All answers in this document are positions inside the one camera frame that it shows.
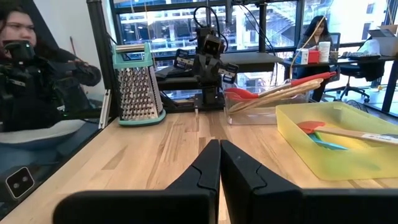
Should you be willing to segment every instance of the white label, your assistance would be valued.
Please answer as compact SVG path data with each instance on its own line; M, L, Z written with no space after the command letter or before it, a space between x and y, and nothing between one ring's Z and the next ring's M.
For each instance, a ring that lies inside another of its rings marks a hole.
M364 134L364 135L362 135L362 137L367 138L367 139L382 140L385 142L391 142L391 143L398 144L398 139L391 137L391 136L385 136L385 135L380 135L380 134Z

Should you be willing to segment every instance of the woman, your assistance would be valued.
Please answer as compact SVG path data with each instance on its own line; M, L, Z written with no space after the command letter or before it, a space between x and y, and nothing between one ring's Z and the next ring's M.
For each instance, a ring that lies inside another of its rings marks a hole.
M4 40L29 41L31 46L34 46L37 56L51 62L71 62L83 65L85 67L84 70L79 74L72 75L72 78L78 80L82 85L95 86L101 80L101 73L96 67L82 63L80 59L66 50L51 49L42 42L35 33L34 23L30 19L30 16L15 1L0 1L0 65L10 67L12 66L12 57L4 49ZM70 91L73 97L88 101L81 88L73 88ZM53 104L45 103L36 96L30 96L29 100L20 103L20 98L14 99L13 118L5 121L0 117L0 124L2 121L3 131L10 131L9 133L0 133L2 135L1 139L16 139L12 144L0 143L0 174L4 170L14 166L51 164L59 160L60 155L69 154L69 152L64 153L64 150L73 151L92 134L93 129L97 129L97 124L89 124L84 121L62 121L58 123L62 118ZM79 122L77 128L80 127L80 129L76 134L72 135L70 132L72 129L70 123L77 122ZM47 130L49 130L35 128L36 126L53 126L53 128L56 128L56 133L51 134L53 134L53 137L56 137L51 139L45 137L37 141L23 143L18 141L23 136L29 135L29 137L32 137L36 136L37 133L48 132Z
M331 49L333 49L333 41L329 35L328 24L326 22L326 18L321 22L323 16L316 16L312 19L310 25L307 30L304 32L303 37L300 39L297 45L297 49L306 48L310 50L316 50L319 42L330 42ZM306 67L306 68L298 68L297 69L297 78L309 77L311 75L316 75L323 72L330 72L329 66L321 66L321 67ZM322 98L323 92L325 91L326 84L328 80L325 80L321 83L321 87L314 90L312 99L319 102Z

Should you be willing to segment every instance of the wooden spatula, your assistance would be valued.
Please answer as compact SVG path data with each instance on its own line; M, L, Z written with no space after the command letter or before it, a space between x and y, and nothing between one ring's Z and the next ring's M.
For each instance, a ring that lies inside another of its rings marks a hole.
M304 121L297 124L301 130L303 130L307 134L313 134L315 132L326 133L326 134L335 134L339 136L355 138L360 140L373 141L384 144L392 144L398 146L398 138L394 138L391 136L386 136L383 134L373 134L373 133L365 133L362 131L352 131L341 128L330 128L325 127L325 122L321 121Z

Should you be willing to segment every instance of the window frame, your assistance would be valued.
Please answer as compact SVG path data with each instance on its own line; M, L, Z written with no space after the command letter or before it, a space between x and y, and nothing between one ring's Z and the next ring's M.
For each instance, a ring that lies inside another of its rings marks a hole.
M113 4L113 0L109 0L110 5L111 5L111 12L113 14L113 22L114 22L114 27L116 31L116 38L117 42L121 43L122 38L121 38L121 23L119 19L119 14L125 14L125 13L131 13L131 8L130 7L115 7ZM295 39L294 39L294 46L289 46L289 47L274 47L275 52L290 52L294 51L299 40L300 36L302 35L302 27L303 27L303 17L304 17L304 4L305 0L295 0L297 2L297 7L296 7L296 21L295 21ZM176 9L186 9L186 8L193 8L193 7L198 7L202 6L202 2L186 2L186 3L178 3L178 4L159 4L159 5L148 5L146 7L147 11L165 11L165 10L176 10ZM222 0L215 0L215 1L209 1L209 6L225 6L225 1ZM389 8L391 10L392 14L392 20L395 21L396 18L396 12L398 9L398 0L391 0L389 3ZM134 12L145 12L146 11L144 6L136 6L134 7ZM386 13L386 17L384 18L384 24L390 23L390 18L388 13ZM340 47L359 47L363 44L363 41L360 42L353 42L353 43L343 43L340 45ZM234 52L227 52L227 53L239 53L239 52L255 52L258 50L239 50L239 51L234 51ZM166 57L156 57L156 60L172 60L174 59L173 56L166 56Z

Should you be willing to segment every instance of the wooden table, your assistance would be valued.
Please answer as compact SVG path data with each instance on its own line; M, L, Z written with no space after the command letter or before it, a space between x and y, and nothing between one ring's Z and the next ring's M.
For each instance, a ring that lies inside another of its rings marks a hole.
M230 126L222 112L169 114L162 124L143 128L120 128L114 121L0 224L50 224L57 203L82 190L164 189L210 139L229 139L303 188L398 187L398 179L320 180L273 125ZM220 223L229 223L222 190L220 195Z

